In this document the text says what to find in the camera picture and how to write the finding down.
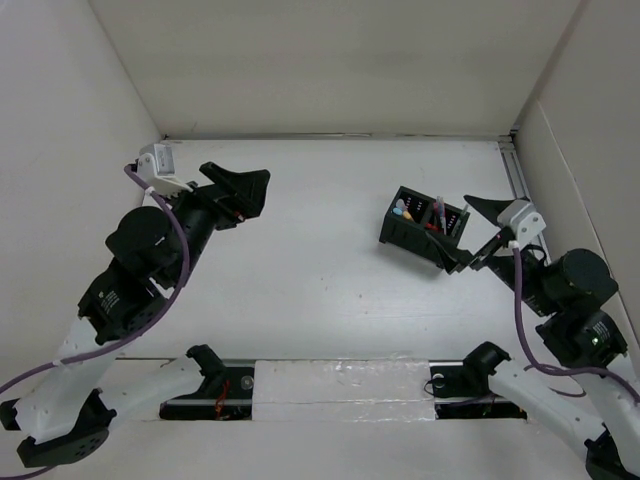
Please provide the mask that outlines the blue gel pen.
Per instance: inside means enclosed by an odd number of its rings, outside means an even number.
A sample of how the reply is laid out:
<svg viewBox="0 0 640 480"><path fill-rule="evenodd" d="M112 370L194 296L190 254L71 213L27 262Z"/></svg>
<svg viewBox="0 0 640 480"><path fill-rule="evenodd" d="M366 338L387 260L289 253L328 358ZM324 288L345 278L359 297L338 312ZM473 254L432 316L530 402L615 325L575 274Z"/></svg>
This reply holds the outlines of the blue gel pen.
<svg viewBox="0 0 640 480"><path fill-rule="evenodd" d="M446 208L445 208L444 199L442 197L440 197L440 208L441 208L441 220L442 220L442 223L446 223L446 226L447 226Z"/></svg>

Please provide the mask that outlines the dark red gel pen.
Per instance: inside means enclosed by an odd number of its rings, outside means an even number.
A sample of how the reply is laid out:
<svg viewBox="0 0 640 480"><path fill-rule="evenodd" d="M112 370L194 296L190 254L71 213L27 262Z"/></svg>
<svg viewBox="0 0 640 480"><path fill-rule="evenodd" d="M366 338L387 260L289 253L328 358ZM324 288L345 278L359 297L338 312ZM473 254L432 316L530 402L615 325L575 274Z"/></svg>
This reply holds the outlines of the dark red gel pen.
<svg viewBox="0 0 640 480"><path fill-rule="evenodd" d="M434 201L434 216L435 216L435 221L437 222L438 228L442 228L440 196L437 196L436 200Z"/></svg>

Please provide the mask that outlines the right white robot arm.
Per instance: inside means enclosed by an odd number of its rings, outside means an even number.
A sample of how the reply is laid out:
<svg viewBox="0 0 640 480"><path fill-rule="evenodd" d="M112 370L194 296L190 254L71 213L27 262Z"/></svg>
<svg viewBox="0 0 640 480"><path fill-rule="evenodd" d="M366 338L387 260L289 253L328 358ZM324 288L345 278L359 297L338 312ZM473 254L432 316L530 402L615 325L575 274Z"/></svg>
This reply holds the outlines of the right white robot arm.
<svg viewBox="0 0 640 480"><path fill-rule="evenodd" d="M476 253L437 242L438 254L448 273L486 268L512 290L526 362L485 341L432 365L425 392L451 410L504 399L561 439L590 478L638 478L639 381L609 367L628 345L603 309L618 291L608 265L584 248L548 261L535 242L545 220L526 197L465 200L498 231Z"/></svg>

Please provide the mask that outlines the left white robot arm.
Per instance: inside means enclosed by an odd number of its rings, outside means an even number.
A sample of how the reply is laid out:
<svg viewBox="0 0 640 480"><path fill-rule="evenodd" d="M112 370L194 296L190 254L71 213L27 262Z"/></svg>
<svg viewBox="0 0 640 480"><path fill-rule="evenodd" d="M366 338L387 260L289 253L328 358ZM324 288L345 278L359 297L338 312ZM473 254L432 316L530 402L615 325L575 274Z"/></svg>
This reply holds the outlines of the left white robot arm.
<svg viewBox="0 0 640 480"><path fill-rule="evenodd" d="M211 235L262 213L267 170L233 172L212 162L200 170L208 180L203 186L145 173L140 163L125 167L152 204L129 211L107 237L111 262L79 301L57 357L32 370L38 384L1 405L2 426L24 436L17 453L27 478L93 454L138 409L226 388L226 366L207 345L189 348L124 390L98 385L117 356L166 315Z"/></svg>

